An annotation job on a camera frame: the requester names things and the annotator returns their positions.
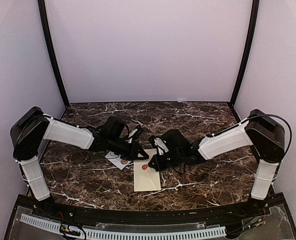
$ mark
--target paper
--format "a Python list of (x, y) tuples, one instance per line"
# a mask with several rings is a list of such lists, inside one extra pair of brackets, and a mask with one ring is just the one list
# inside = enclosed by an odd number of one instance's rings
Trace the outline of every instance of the paper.
[(131, 163), (131, 161), (121, 159), (120, 155), (116, 155), (111, 151), (108, 152), (108, 154), (105, 156), (105, 158), (108, 159), (110, 162), (112, 162), (120, 170), (123, 170), (125, 166), (127, 166), (129, 163)]
[(148, 163), (152, 156), (157, 153), (156, 149), (145, 150), (148, 155), (148, 160), (135, 160), (133, 173), (134, 173), (134, 191), (159, 191), (161, 190), (159, 172), (153, 168), (148, 167)]

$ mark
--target black pole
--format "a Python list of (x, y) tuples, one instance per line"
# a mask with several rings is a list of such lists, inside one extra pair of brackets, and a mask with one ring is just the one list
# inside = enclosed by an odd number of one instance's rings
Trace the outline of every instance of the black pole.
[(44, 39), (46, 41), (46, 45), (47, 45), (48, 54), (49, 54), (49, 58), (51, 61), (54, 77), (56, 78), (57, 85), (58, 85), (63, 103), (64, 103), (65, 107), (68, 107), (70, 103), (68, 100), (67, 93), (64, 89), (63, 81), (62, 81), (59, 67), (58, 67), (58, 63), (57, 63), (57, 58), (54, 53), (54, 48), (53, 48), (53, 44), (52, 44), (52, 40), (51, 40), (51, 34), (50, 34), (49, 23), (48, 23), (48, 18), (47, 18), (46, 5), (45, 5), (44, 0), (38, 0), (38, 5), (39, 5), (39, 12), (40, 12), (40, 18), (41, 18)]
[(242, 80), (244, 77), (244, 73), (247, 68), (247, 63), (248, 63), (248, 59), (249, 59), (249, 55), (250, 55), (250, 51), (251, 51), (252, 40), (253, 40), (253, 36), (254, 36), (254, 30), (256, 28), (256, 22), (257, 22), (258, 10), (259, 10), (259, 1), (260, 0), (253, 0), (253, 2), (252, 2), (252, 10), (251, 10), (251, 17), (250, 17), (247, 40), (246, 40), (246, 44), (245, 44), (244, 51), (243, 51), (243, 56), (242, 56), (242, 60), (241, 60), (241, 65), (240, 65), (238, 77), (237, 77), (236, 84), (234, 86), (233, 93), (232, 93), (231, 100), (230, 100), (230, 105), (232, 107), (234, 107), (234, 105), (237, 101), (238, 94), (239, 94), (241, 84), (242, 84)]

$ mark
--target cream sheet of paper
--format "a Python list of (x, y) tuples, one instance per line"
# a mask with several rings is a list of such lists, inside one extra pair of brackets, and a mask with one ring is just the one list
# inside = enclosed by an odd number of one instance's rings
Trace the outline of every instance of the cream sheet of paper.
[(133, 167), (134, 174), (134, 191), (159, 191), (161, 190), (160, 175), (159, 172), (153, 168), (148, 167), (146, 170), (142, 169), (143, 165), (147, 165), (152, 156), (157, 153), (156, 149), (148, 149), (145, 151), (149, 155), (148, 160), (135, 160)]

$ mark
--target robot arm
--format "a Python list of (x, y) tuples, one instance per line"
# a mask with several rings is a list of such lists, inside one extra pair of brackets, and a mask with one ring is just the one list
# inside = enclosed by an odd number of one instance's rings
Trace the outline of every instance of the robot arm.
[(137, 126), (127, 138), (121, 138), (124, 127), (127, 125), (117, 117), (109, 117), (98, 128), (74, 126), (33, 107), (11, 128), (13, 157), (21, 165), (35, 198), (42, 201), (50, 197), (38, 159), (42, 140), (58, 141), (92, 152), (109, 150), (127, 160), (148, 159), (148, 154), (136, 141), (142, 133), (141, 127)]
[(157, 154), (149, 162), (156, 171), (180, 164), (194, 165), (234, 149), (254, 146), (260, 156), (259, 167), (251, 197), (264, 200), (284, 157), (284, 128), (263, 112), (253, 110), (249, 118), (217, 134), (208, 135), (190, 144), (176, 130), (169, 130), (161, 137), (150, 137), (149, 141)]

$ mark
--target marble tabletop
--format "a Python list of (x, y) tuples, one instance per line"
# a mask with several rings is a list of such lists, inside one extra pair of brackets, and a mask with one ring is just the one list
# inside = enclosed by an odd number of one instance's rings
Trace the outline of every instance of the marble tabletop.
[[(236, 123), (223, 102), (118, 102), (74, 103), (63, 120), (97, 127), (109, 116), (123, 119), (131, 129), (141, 124), (140, 143), (148, 137), (179, 129), (193, 142)], [(125, 211), (171, 211), (244, 202), (251, 192), (257, 161), (249, 147), (222, 154), (205, 164), (190, 165), (181, 175), (169, 168), (160, 173), (160, 191), (134, 192), (133, 163), (123, 170), (104, 154), (50, 142), (42, 170), (57, 203)]]

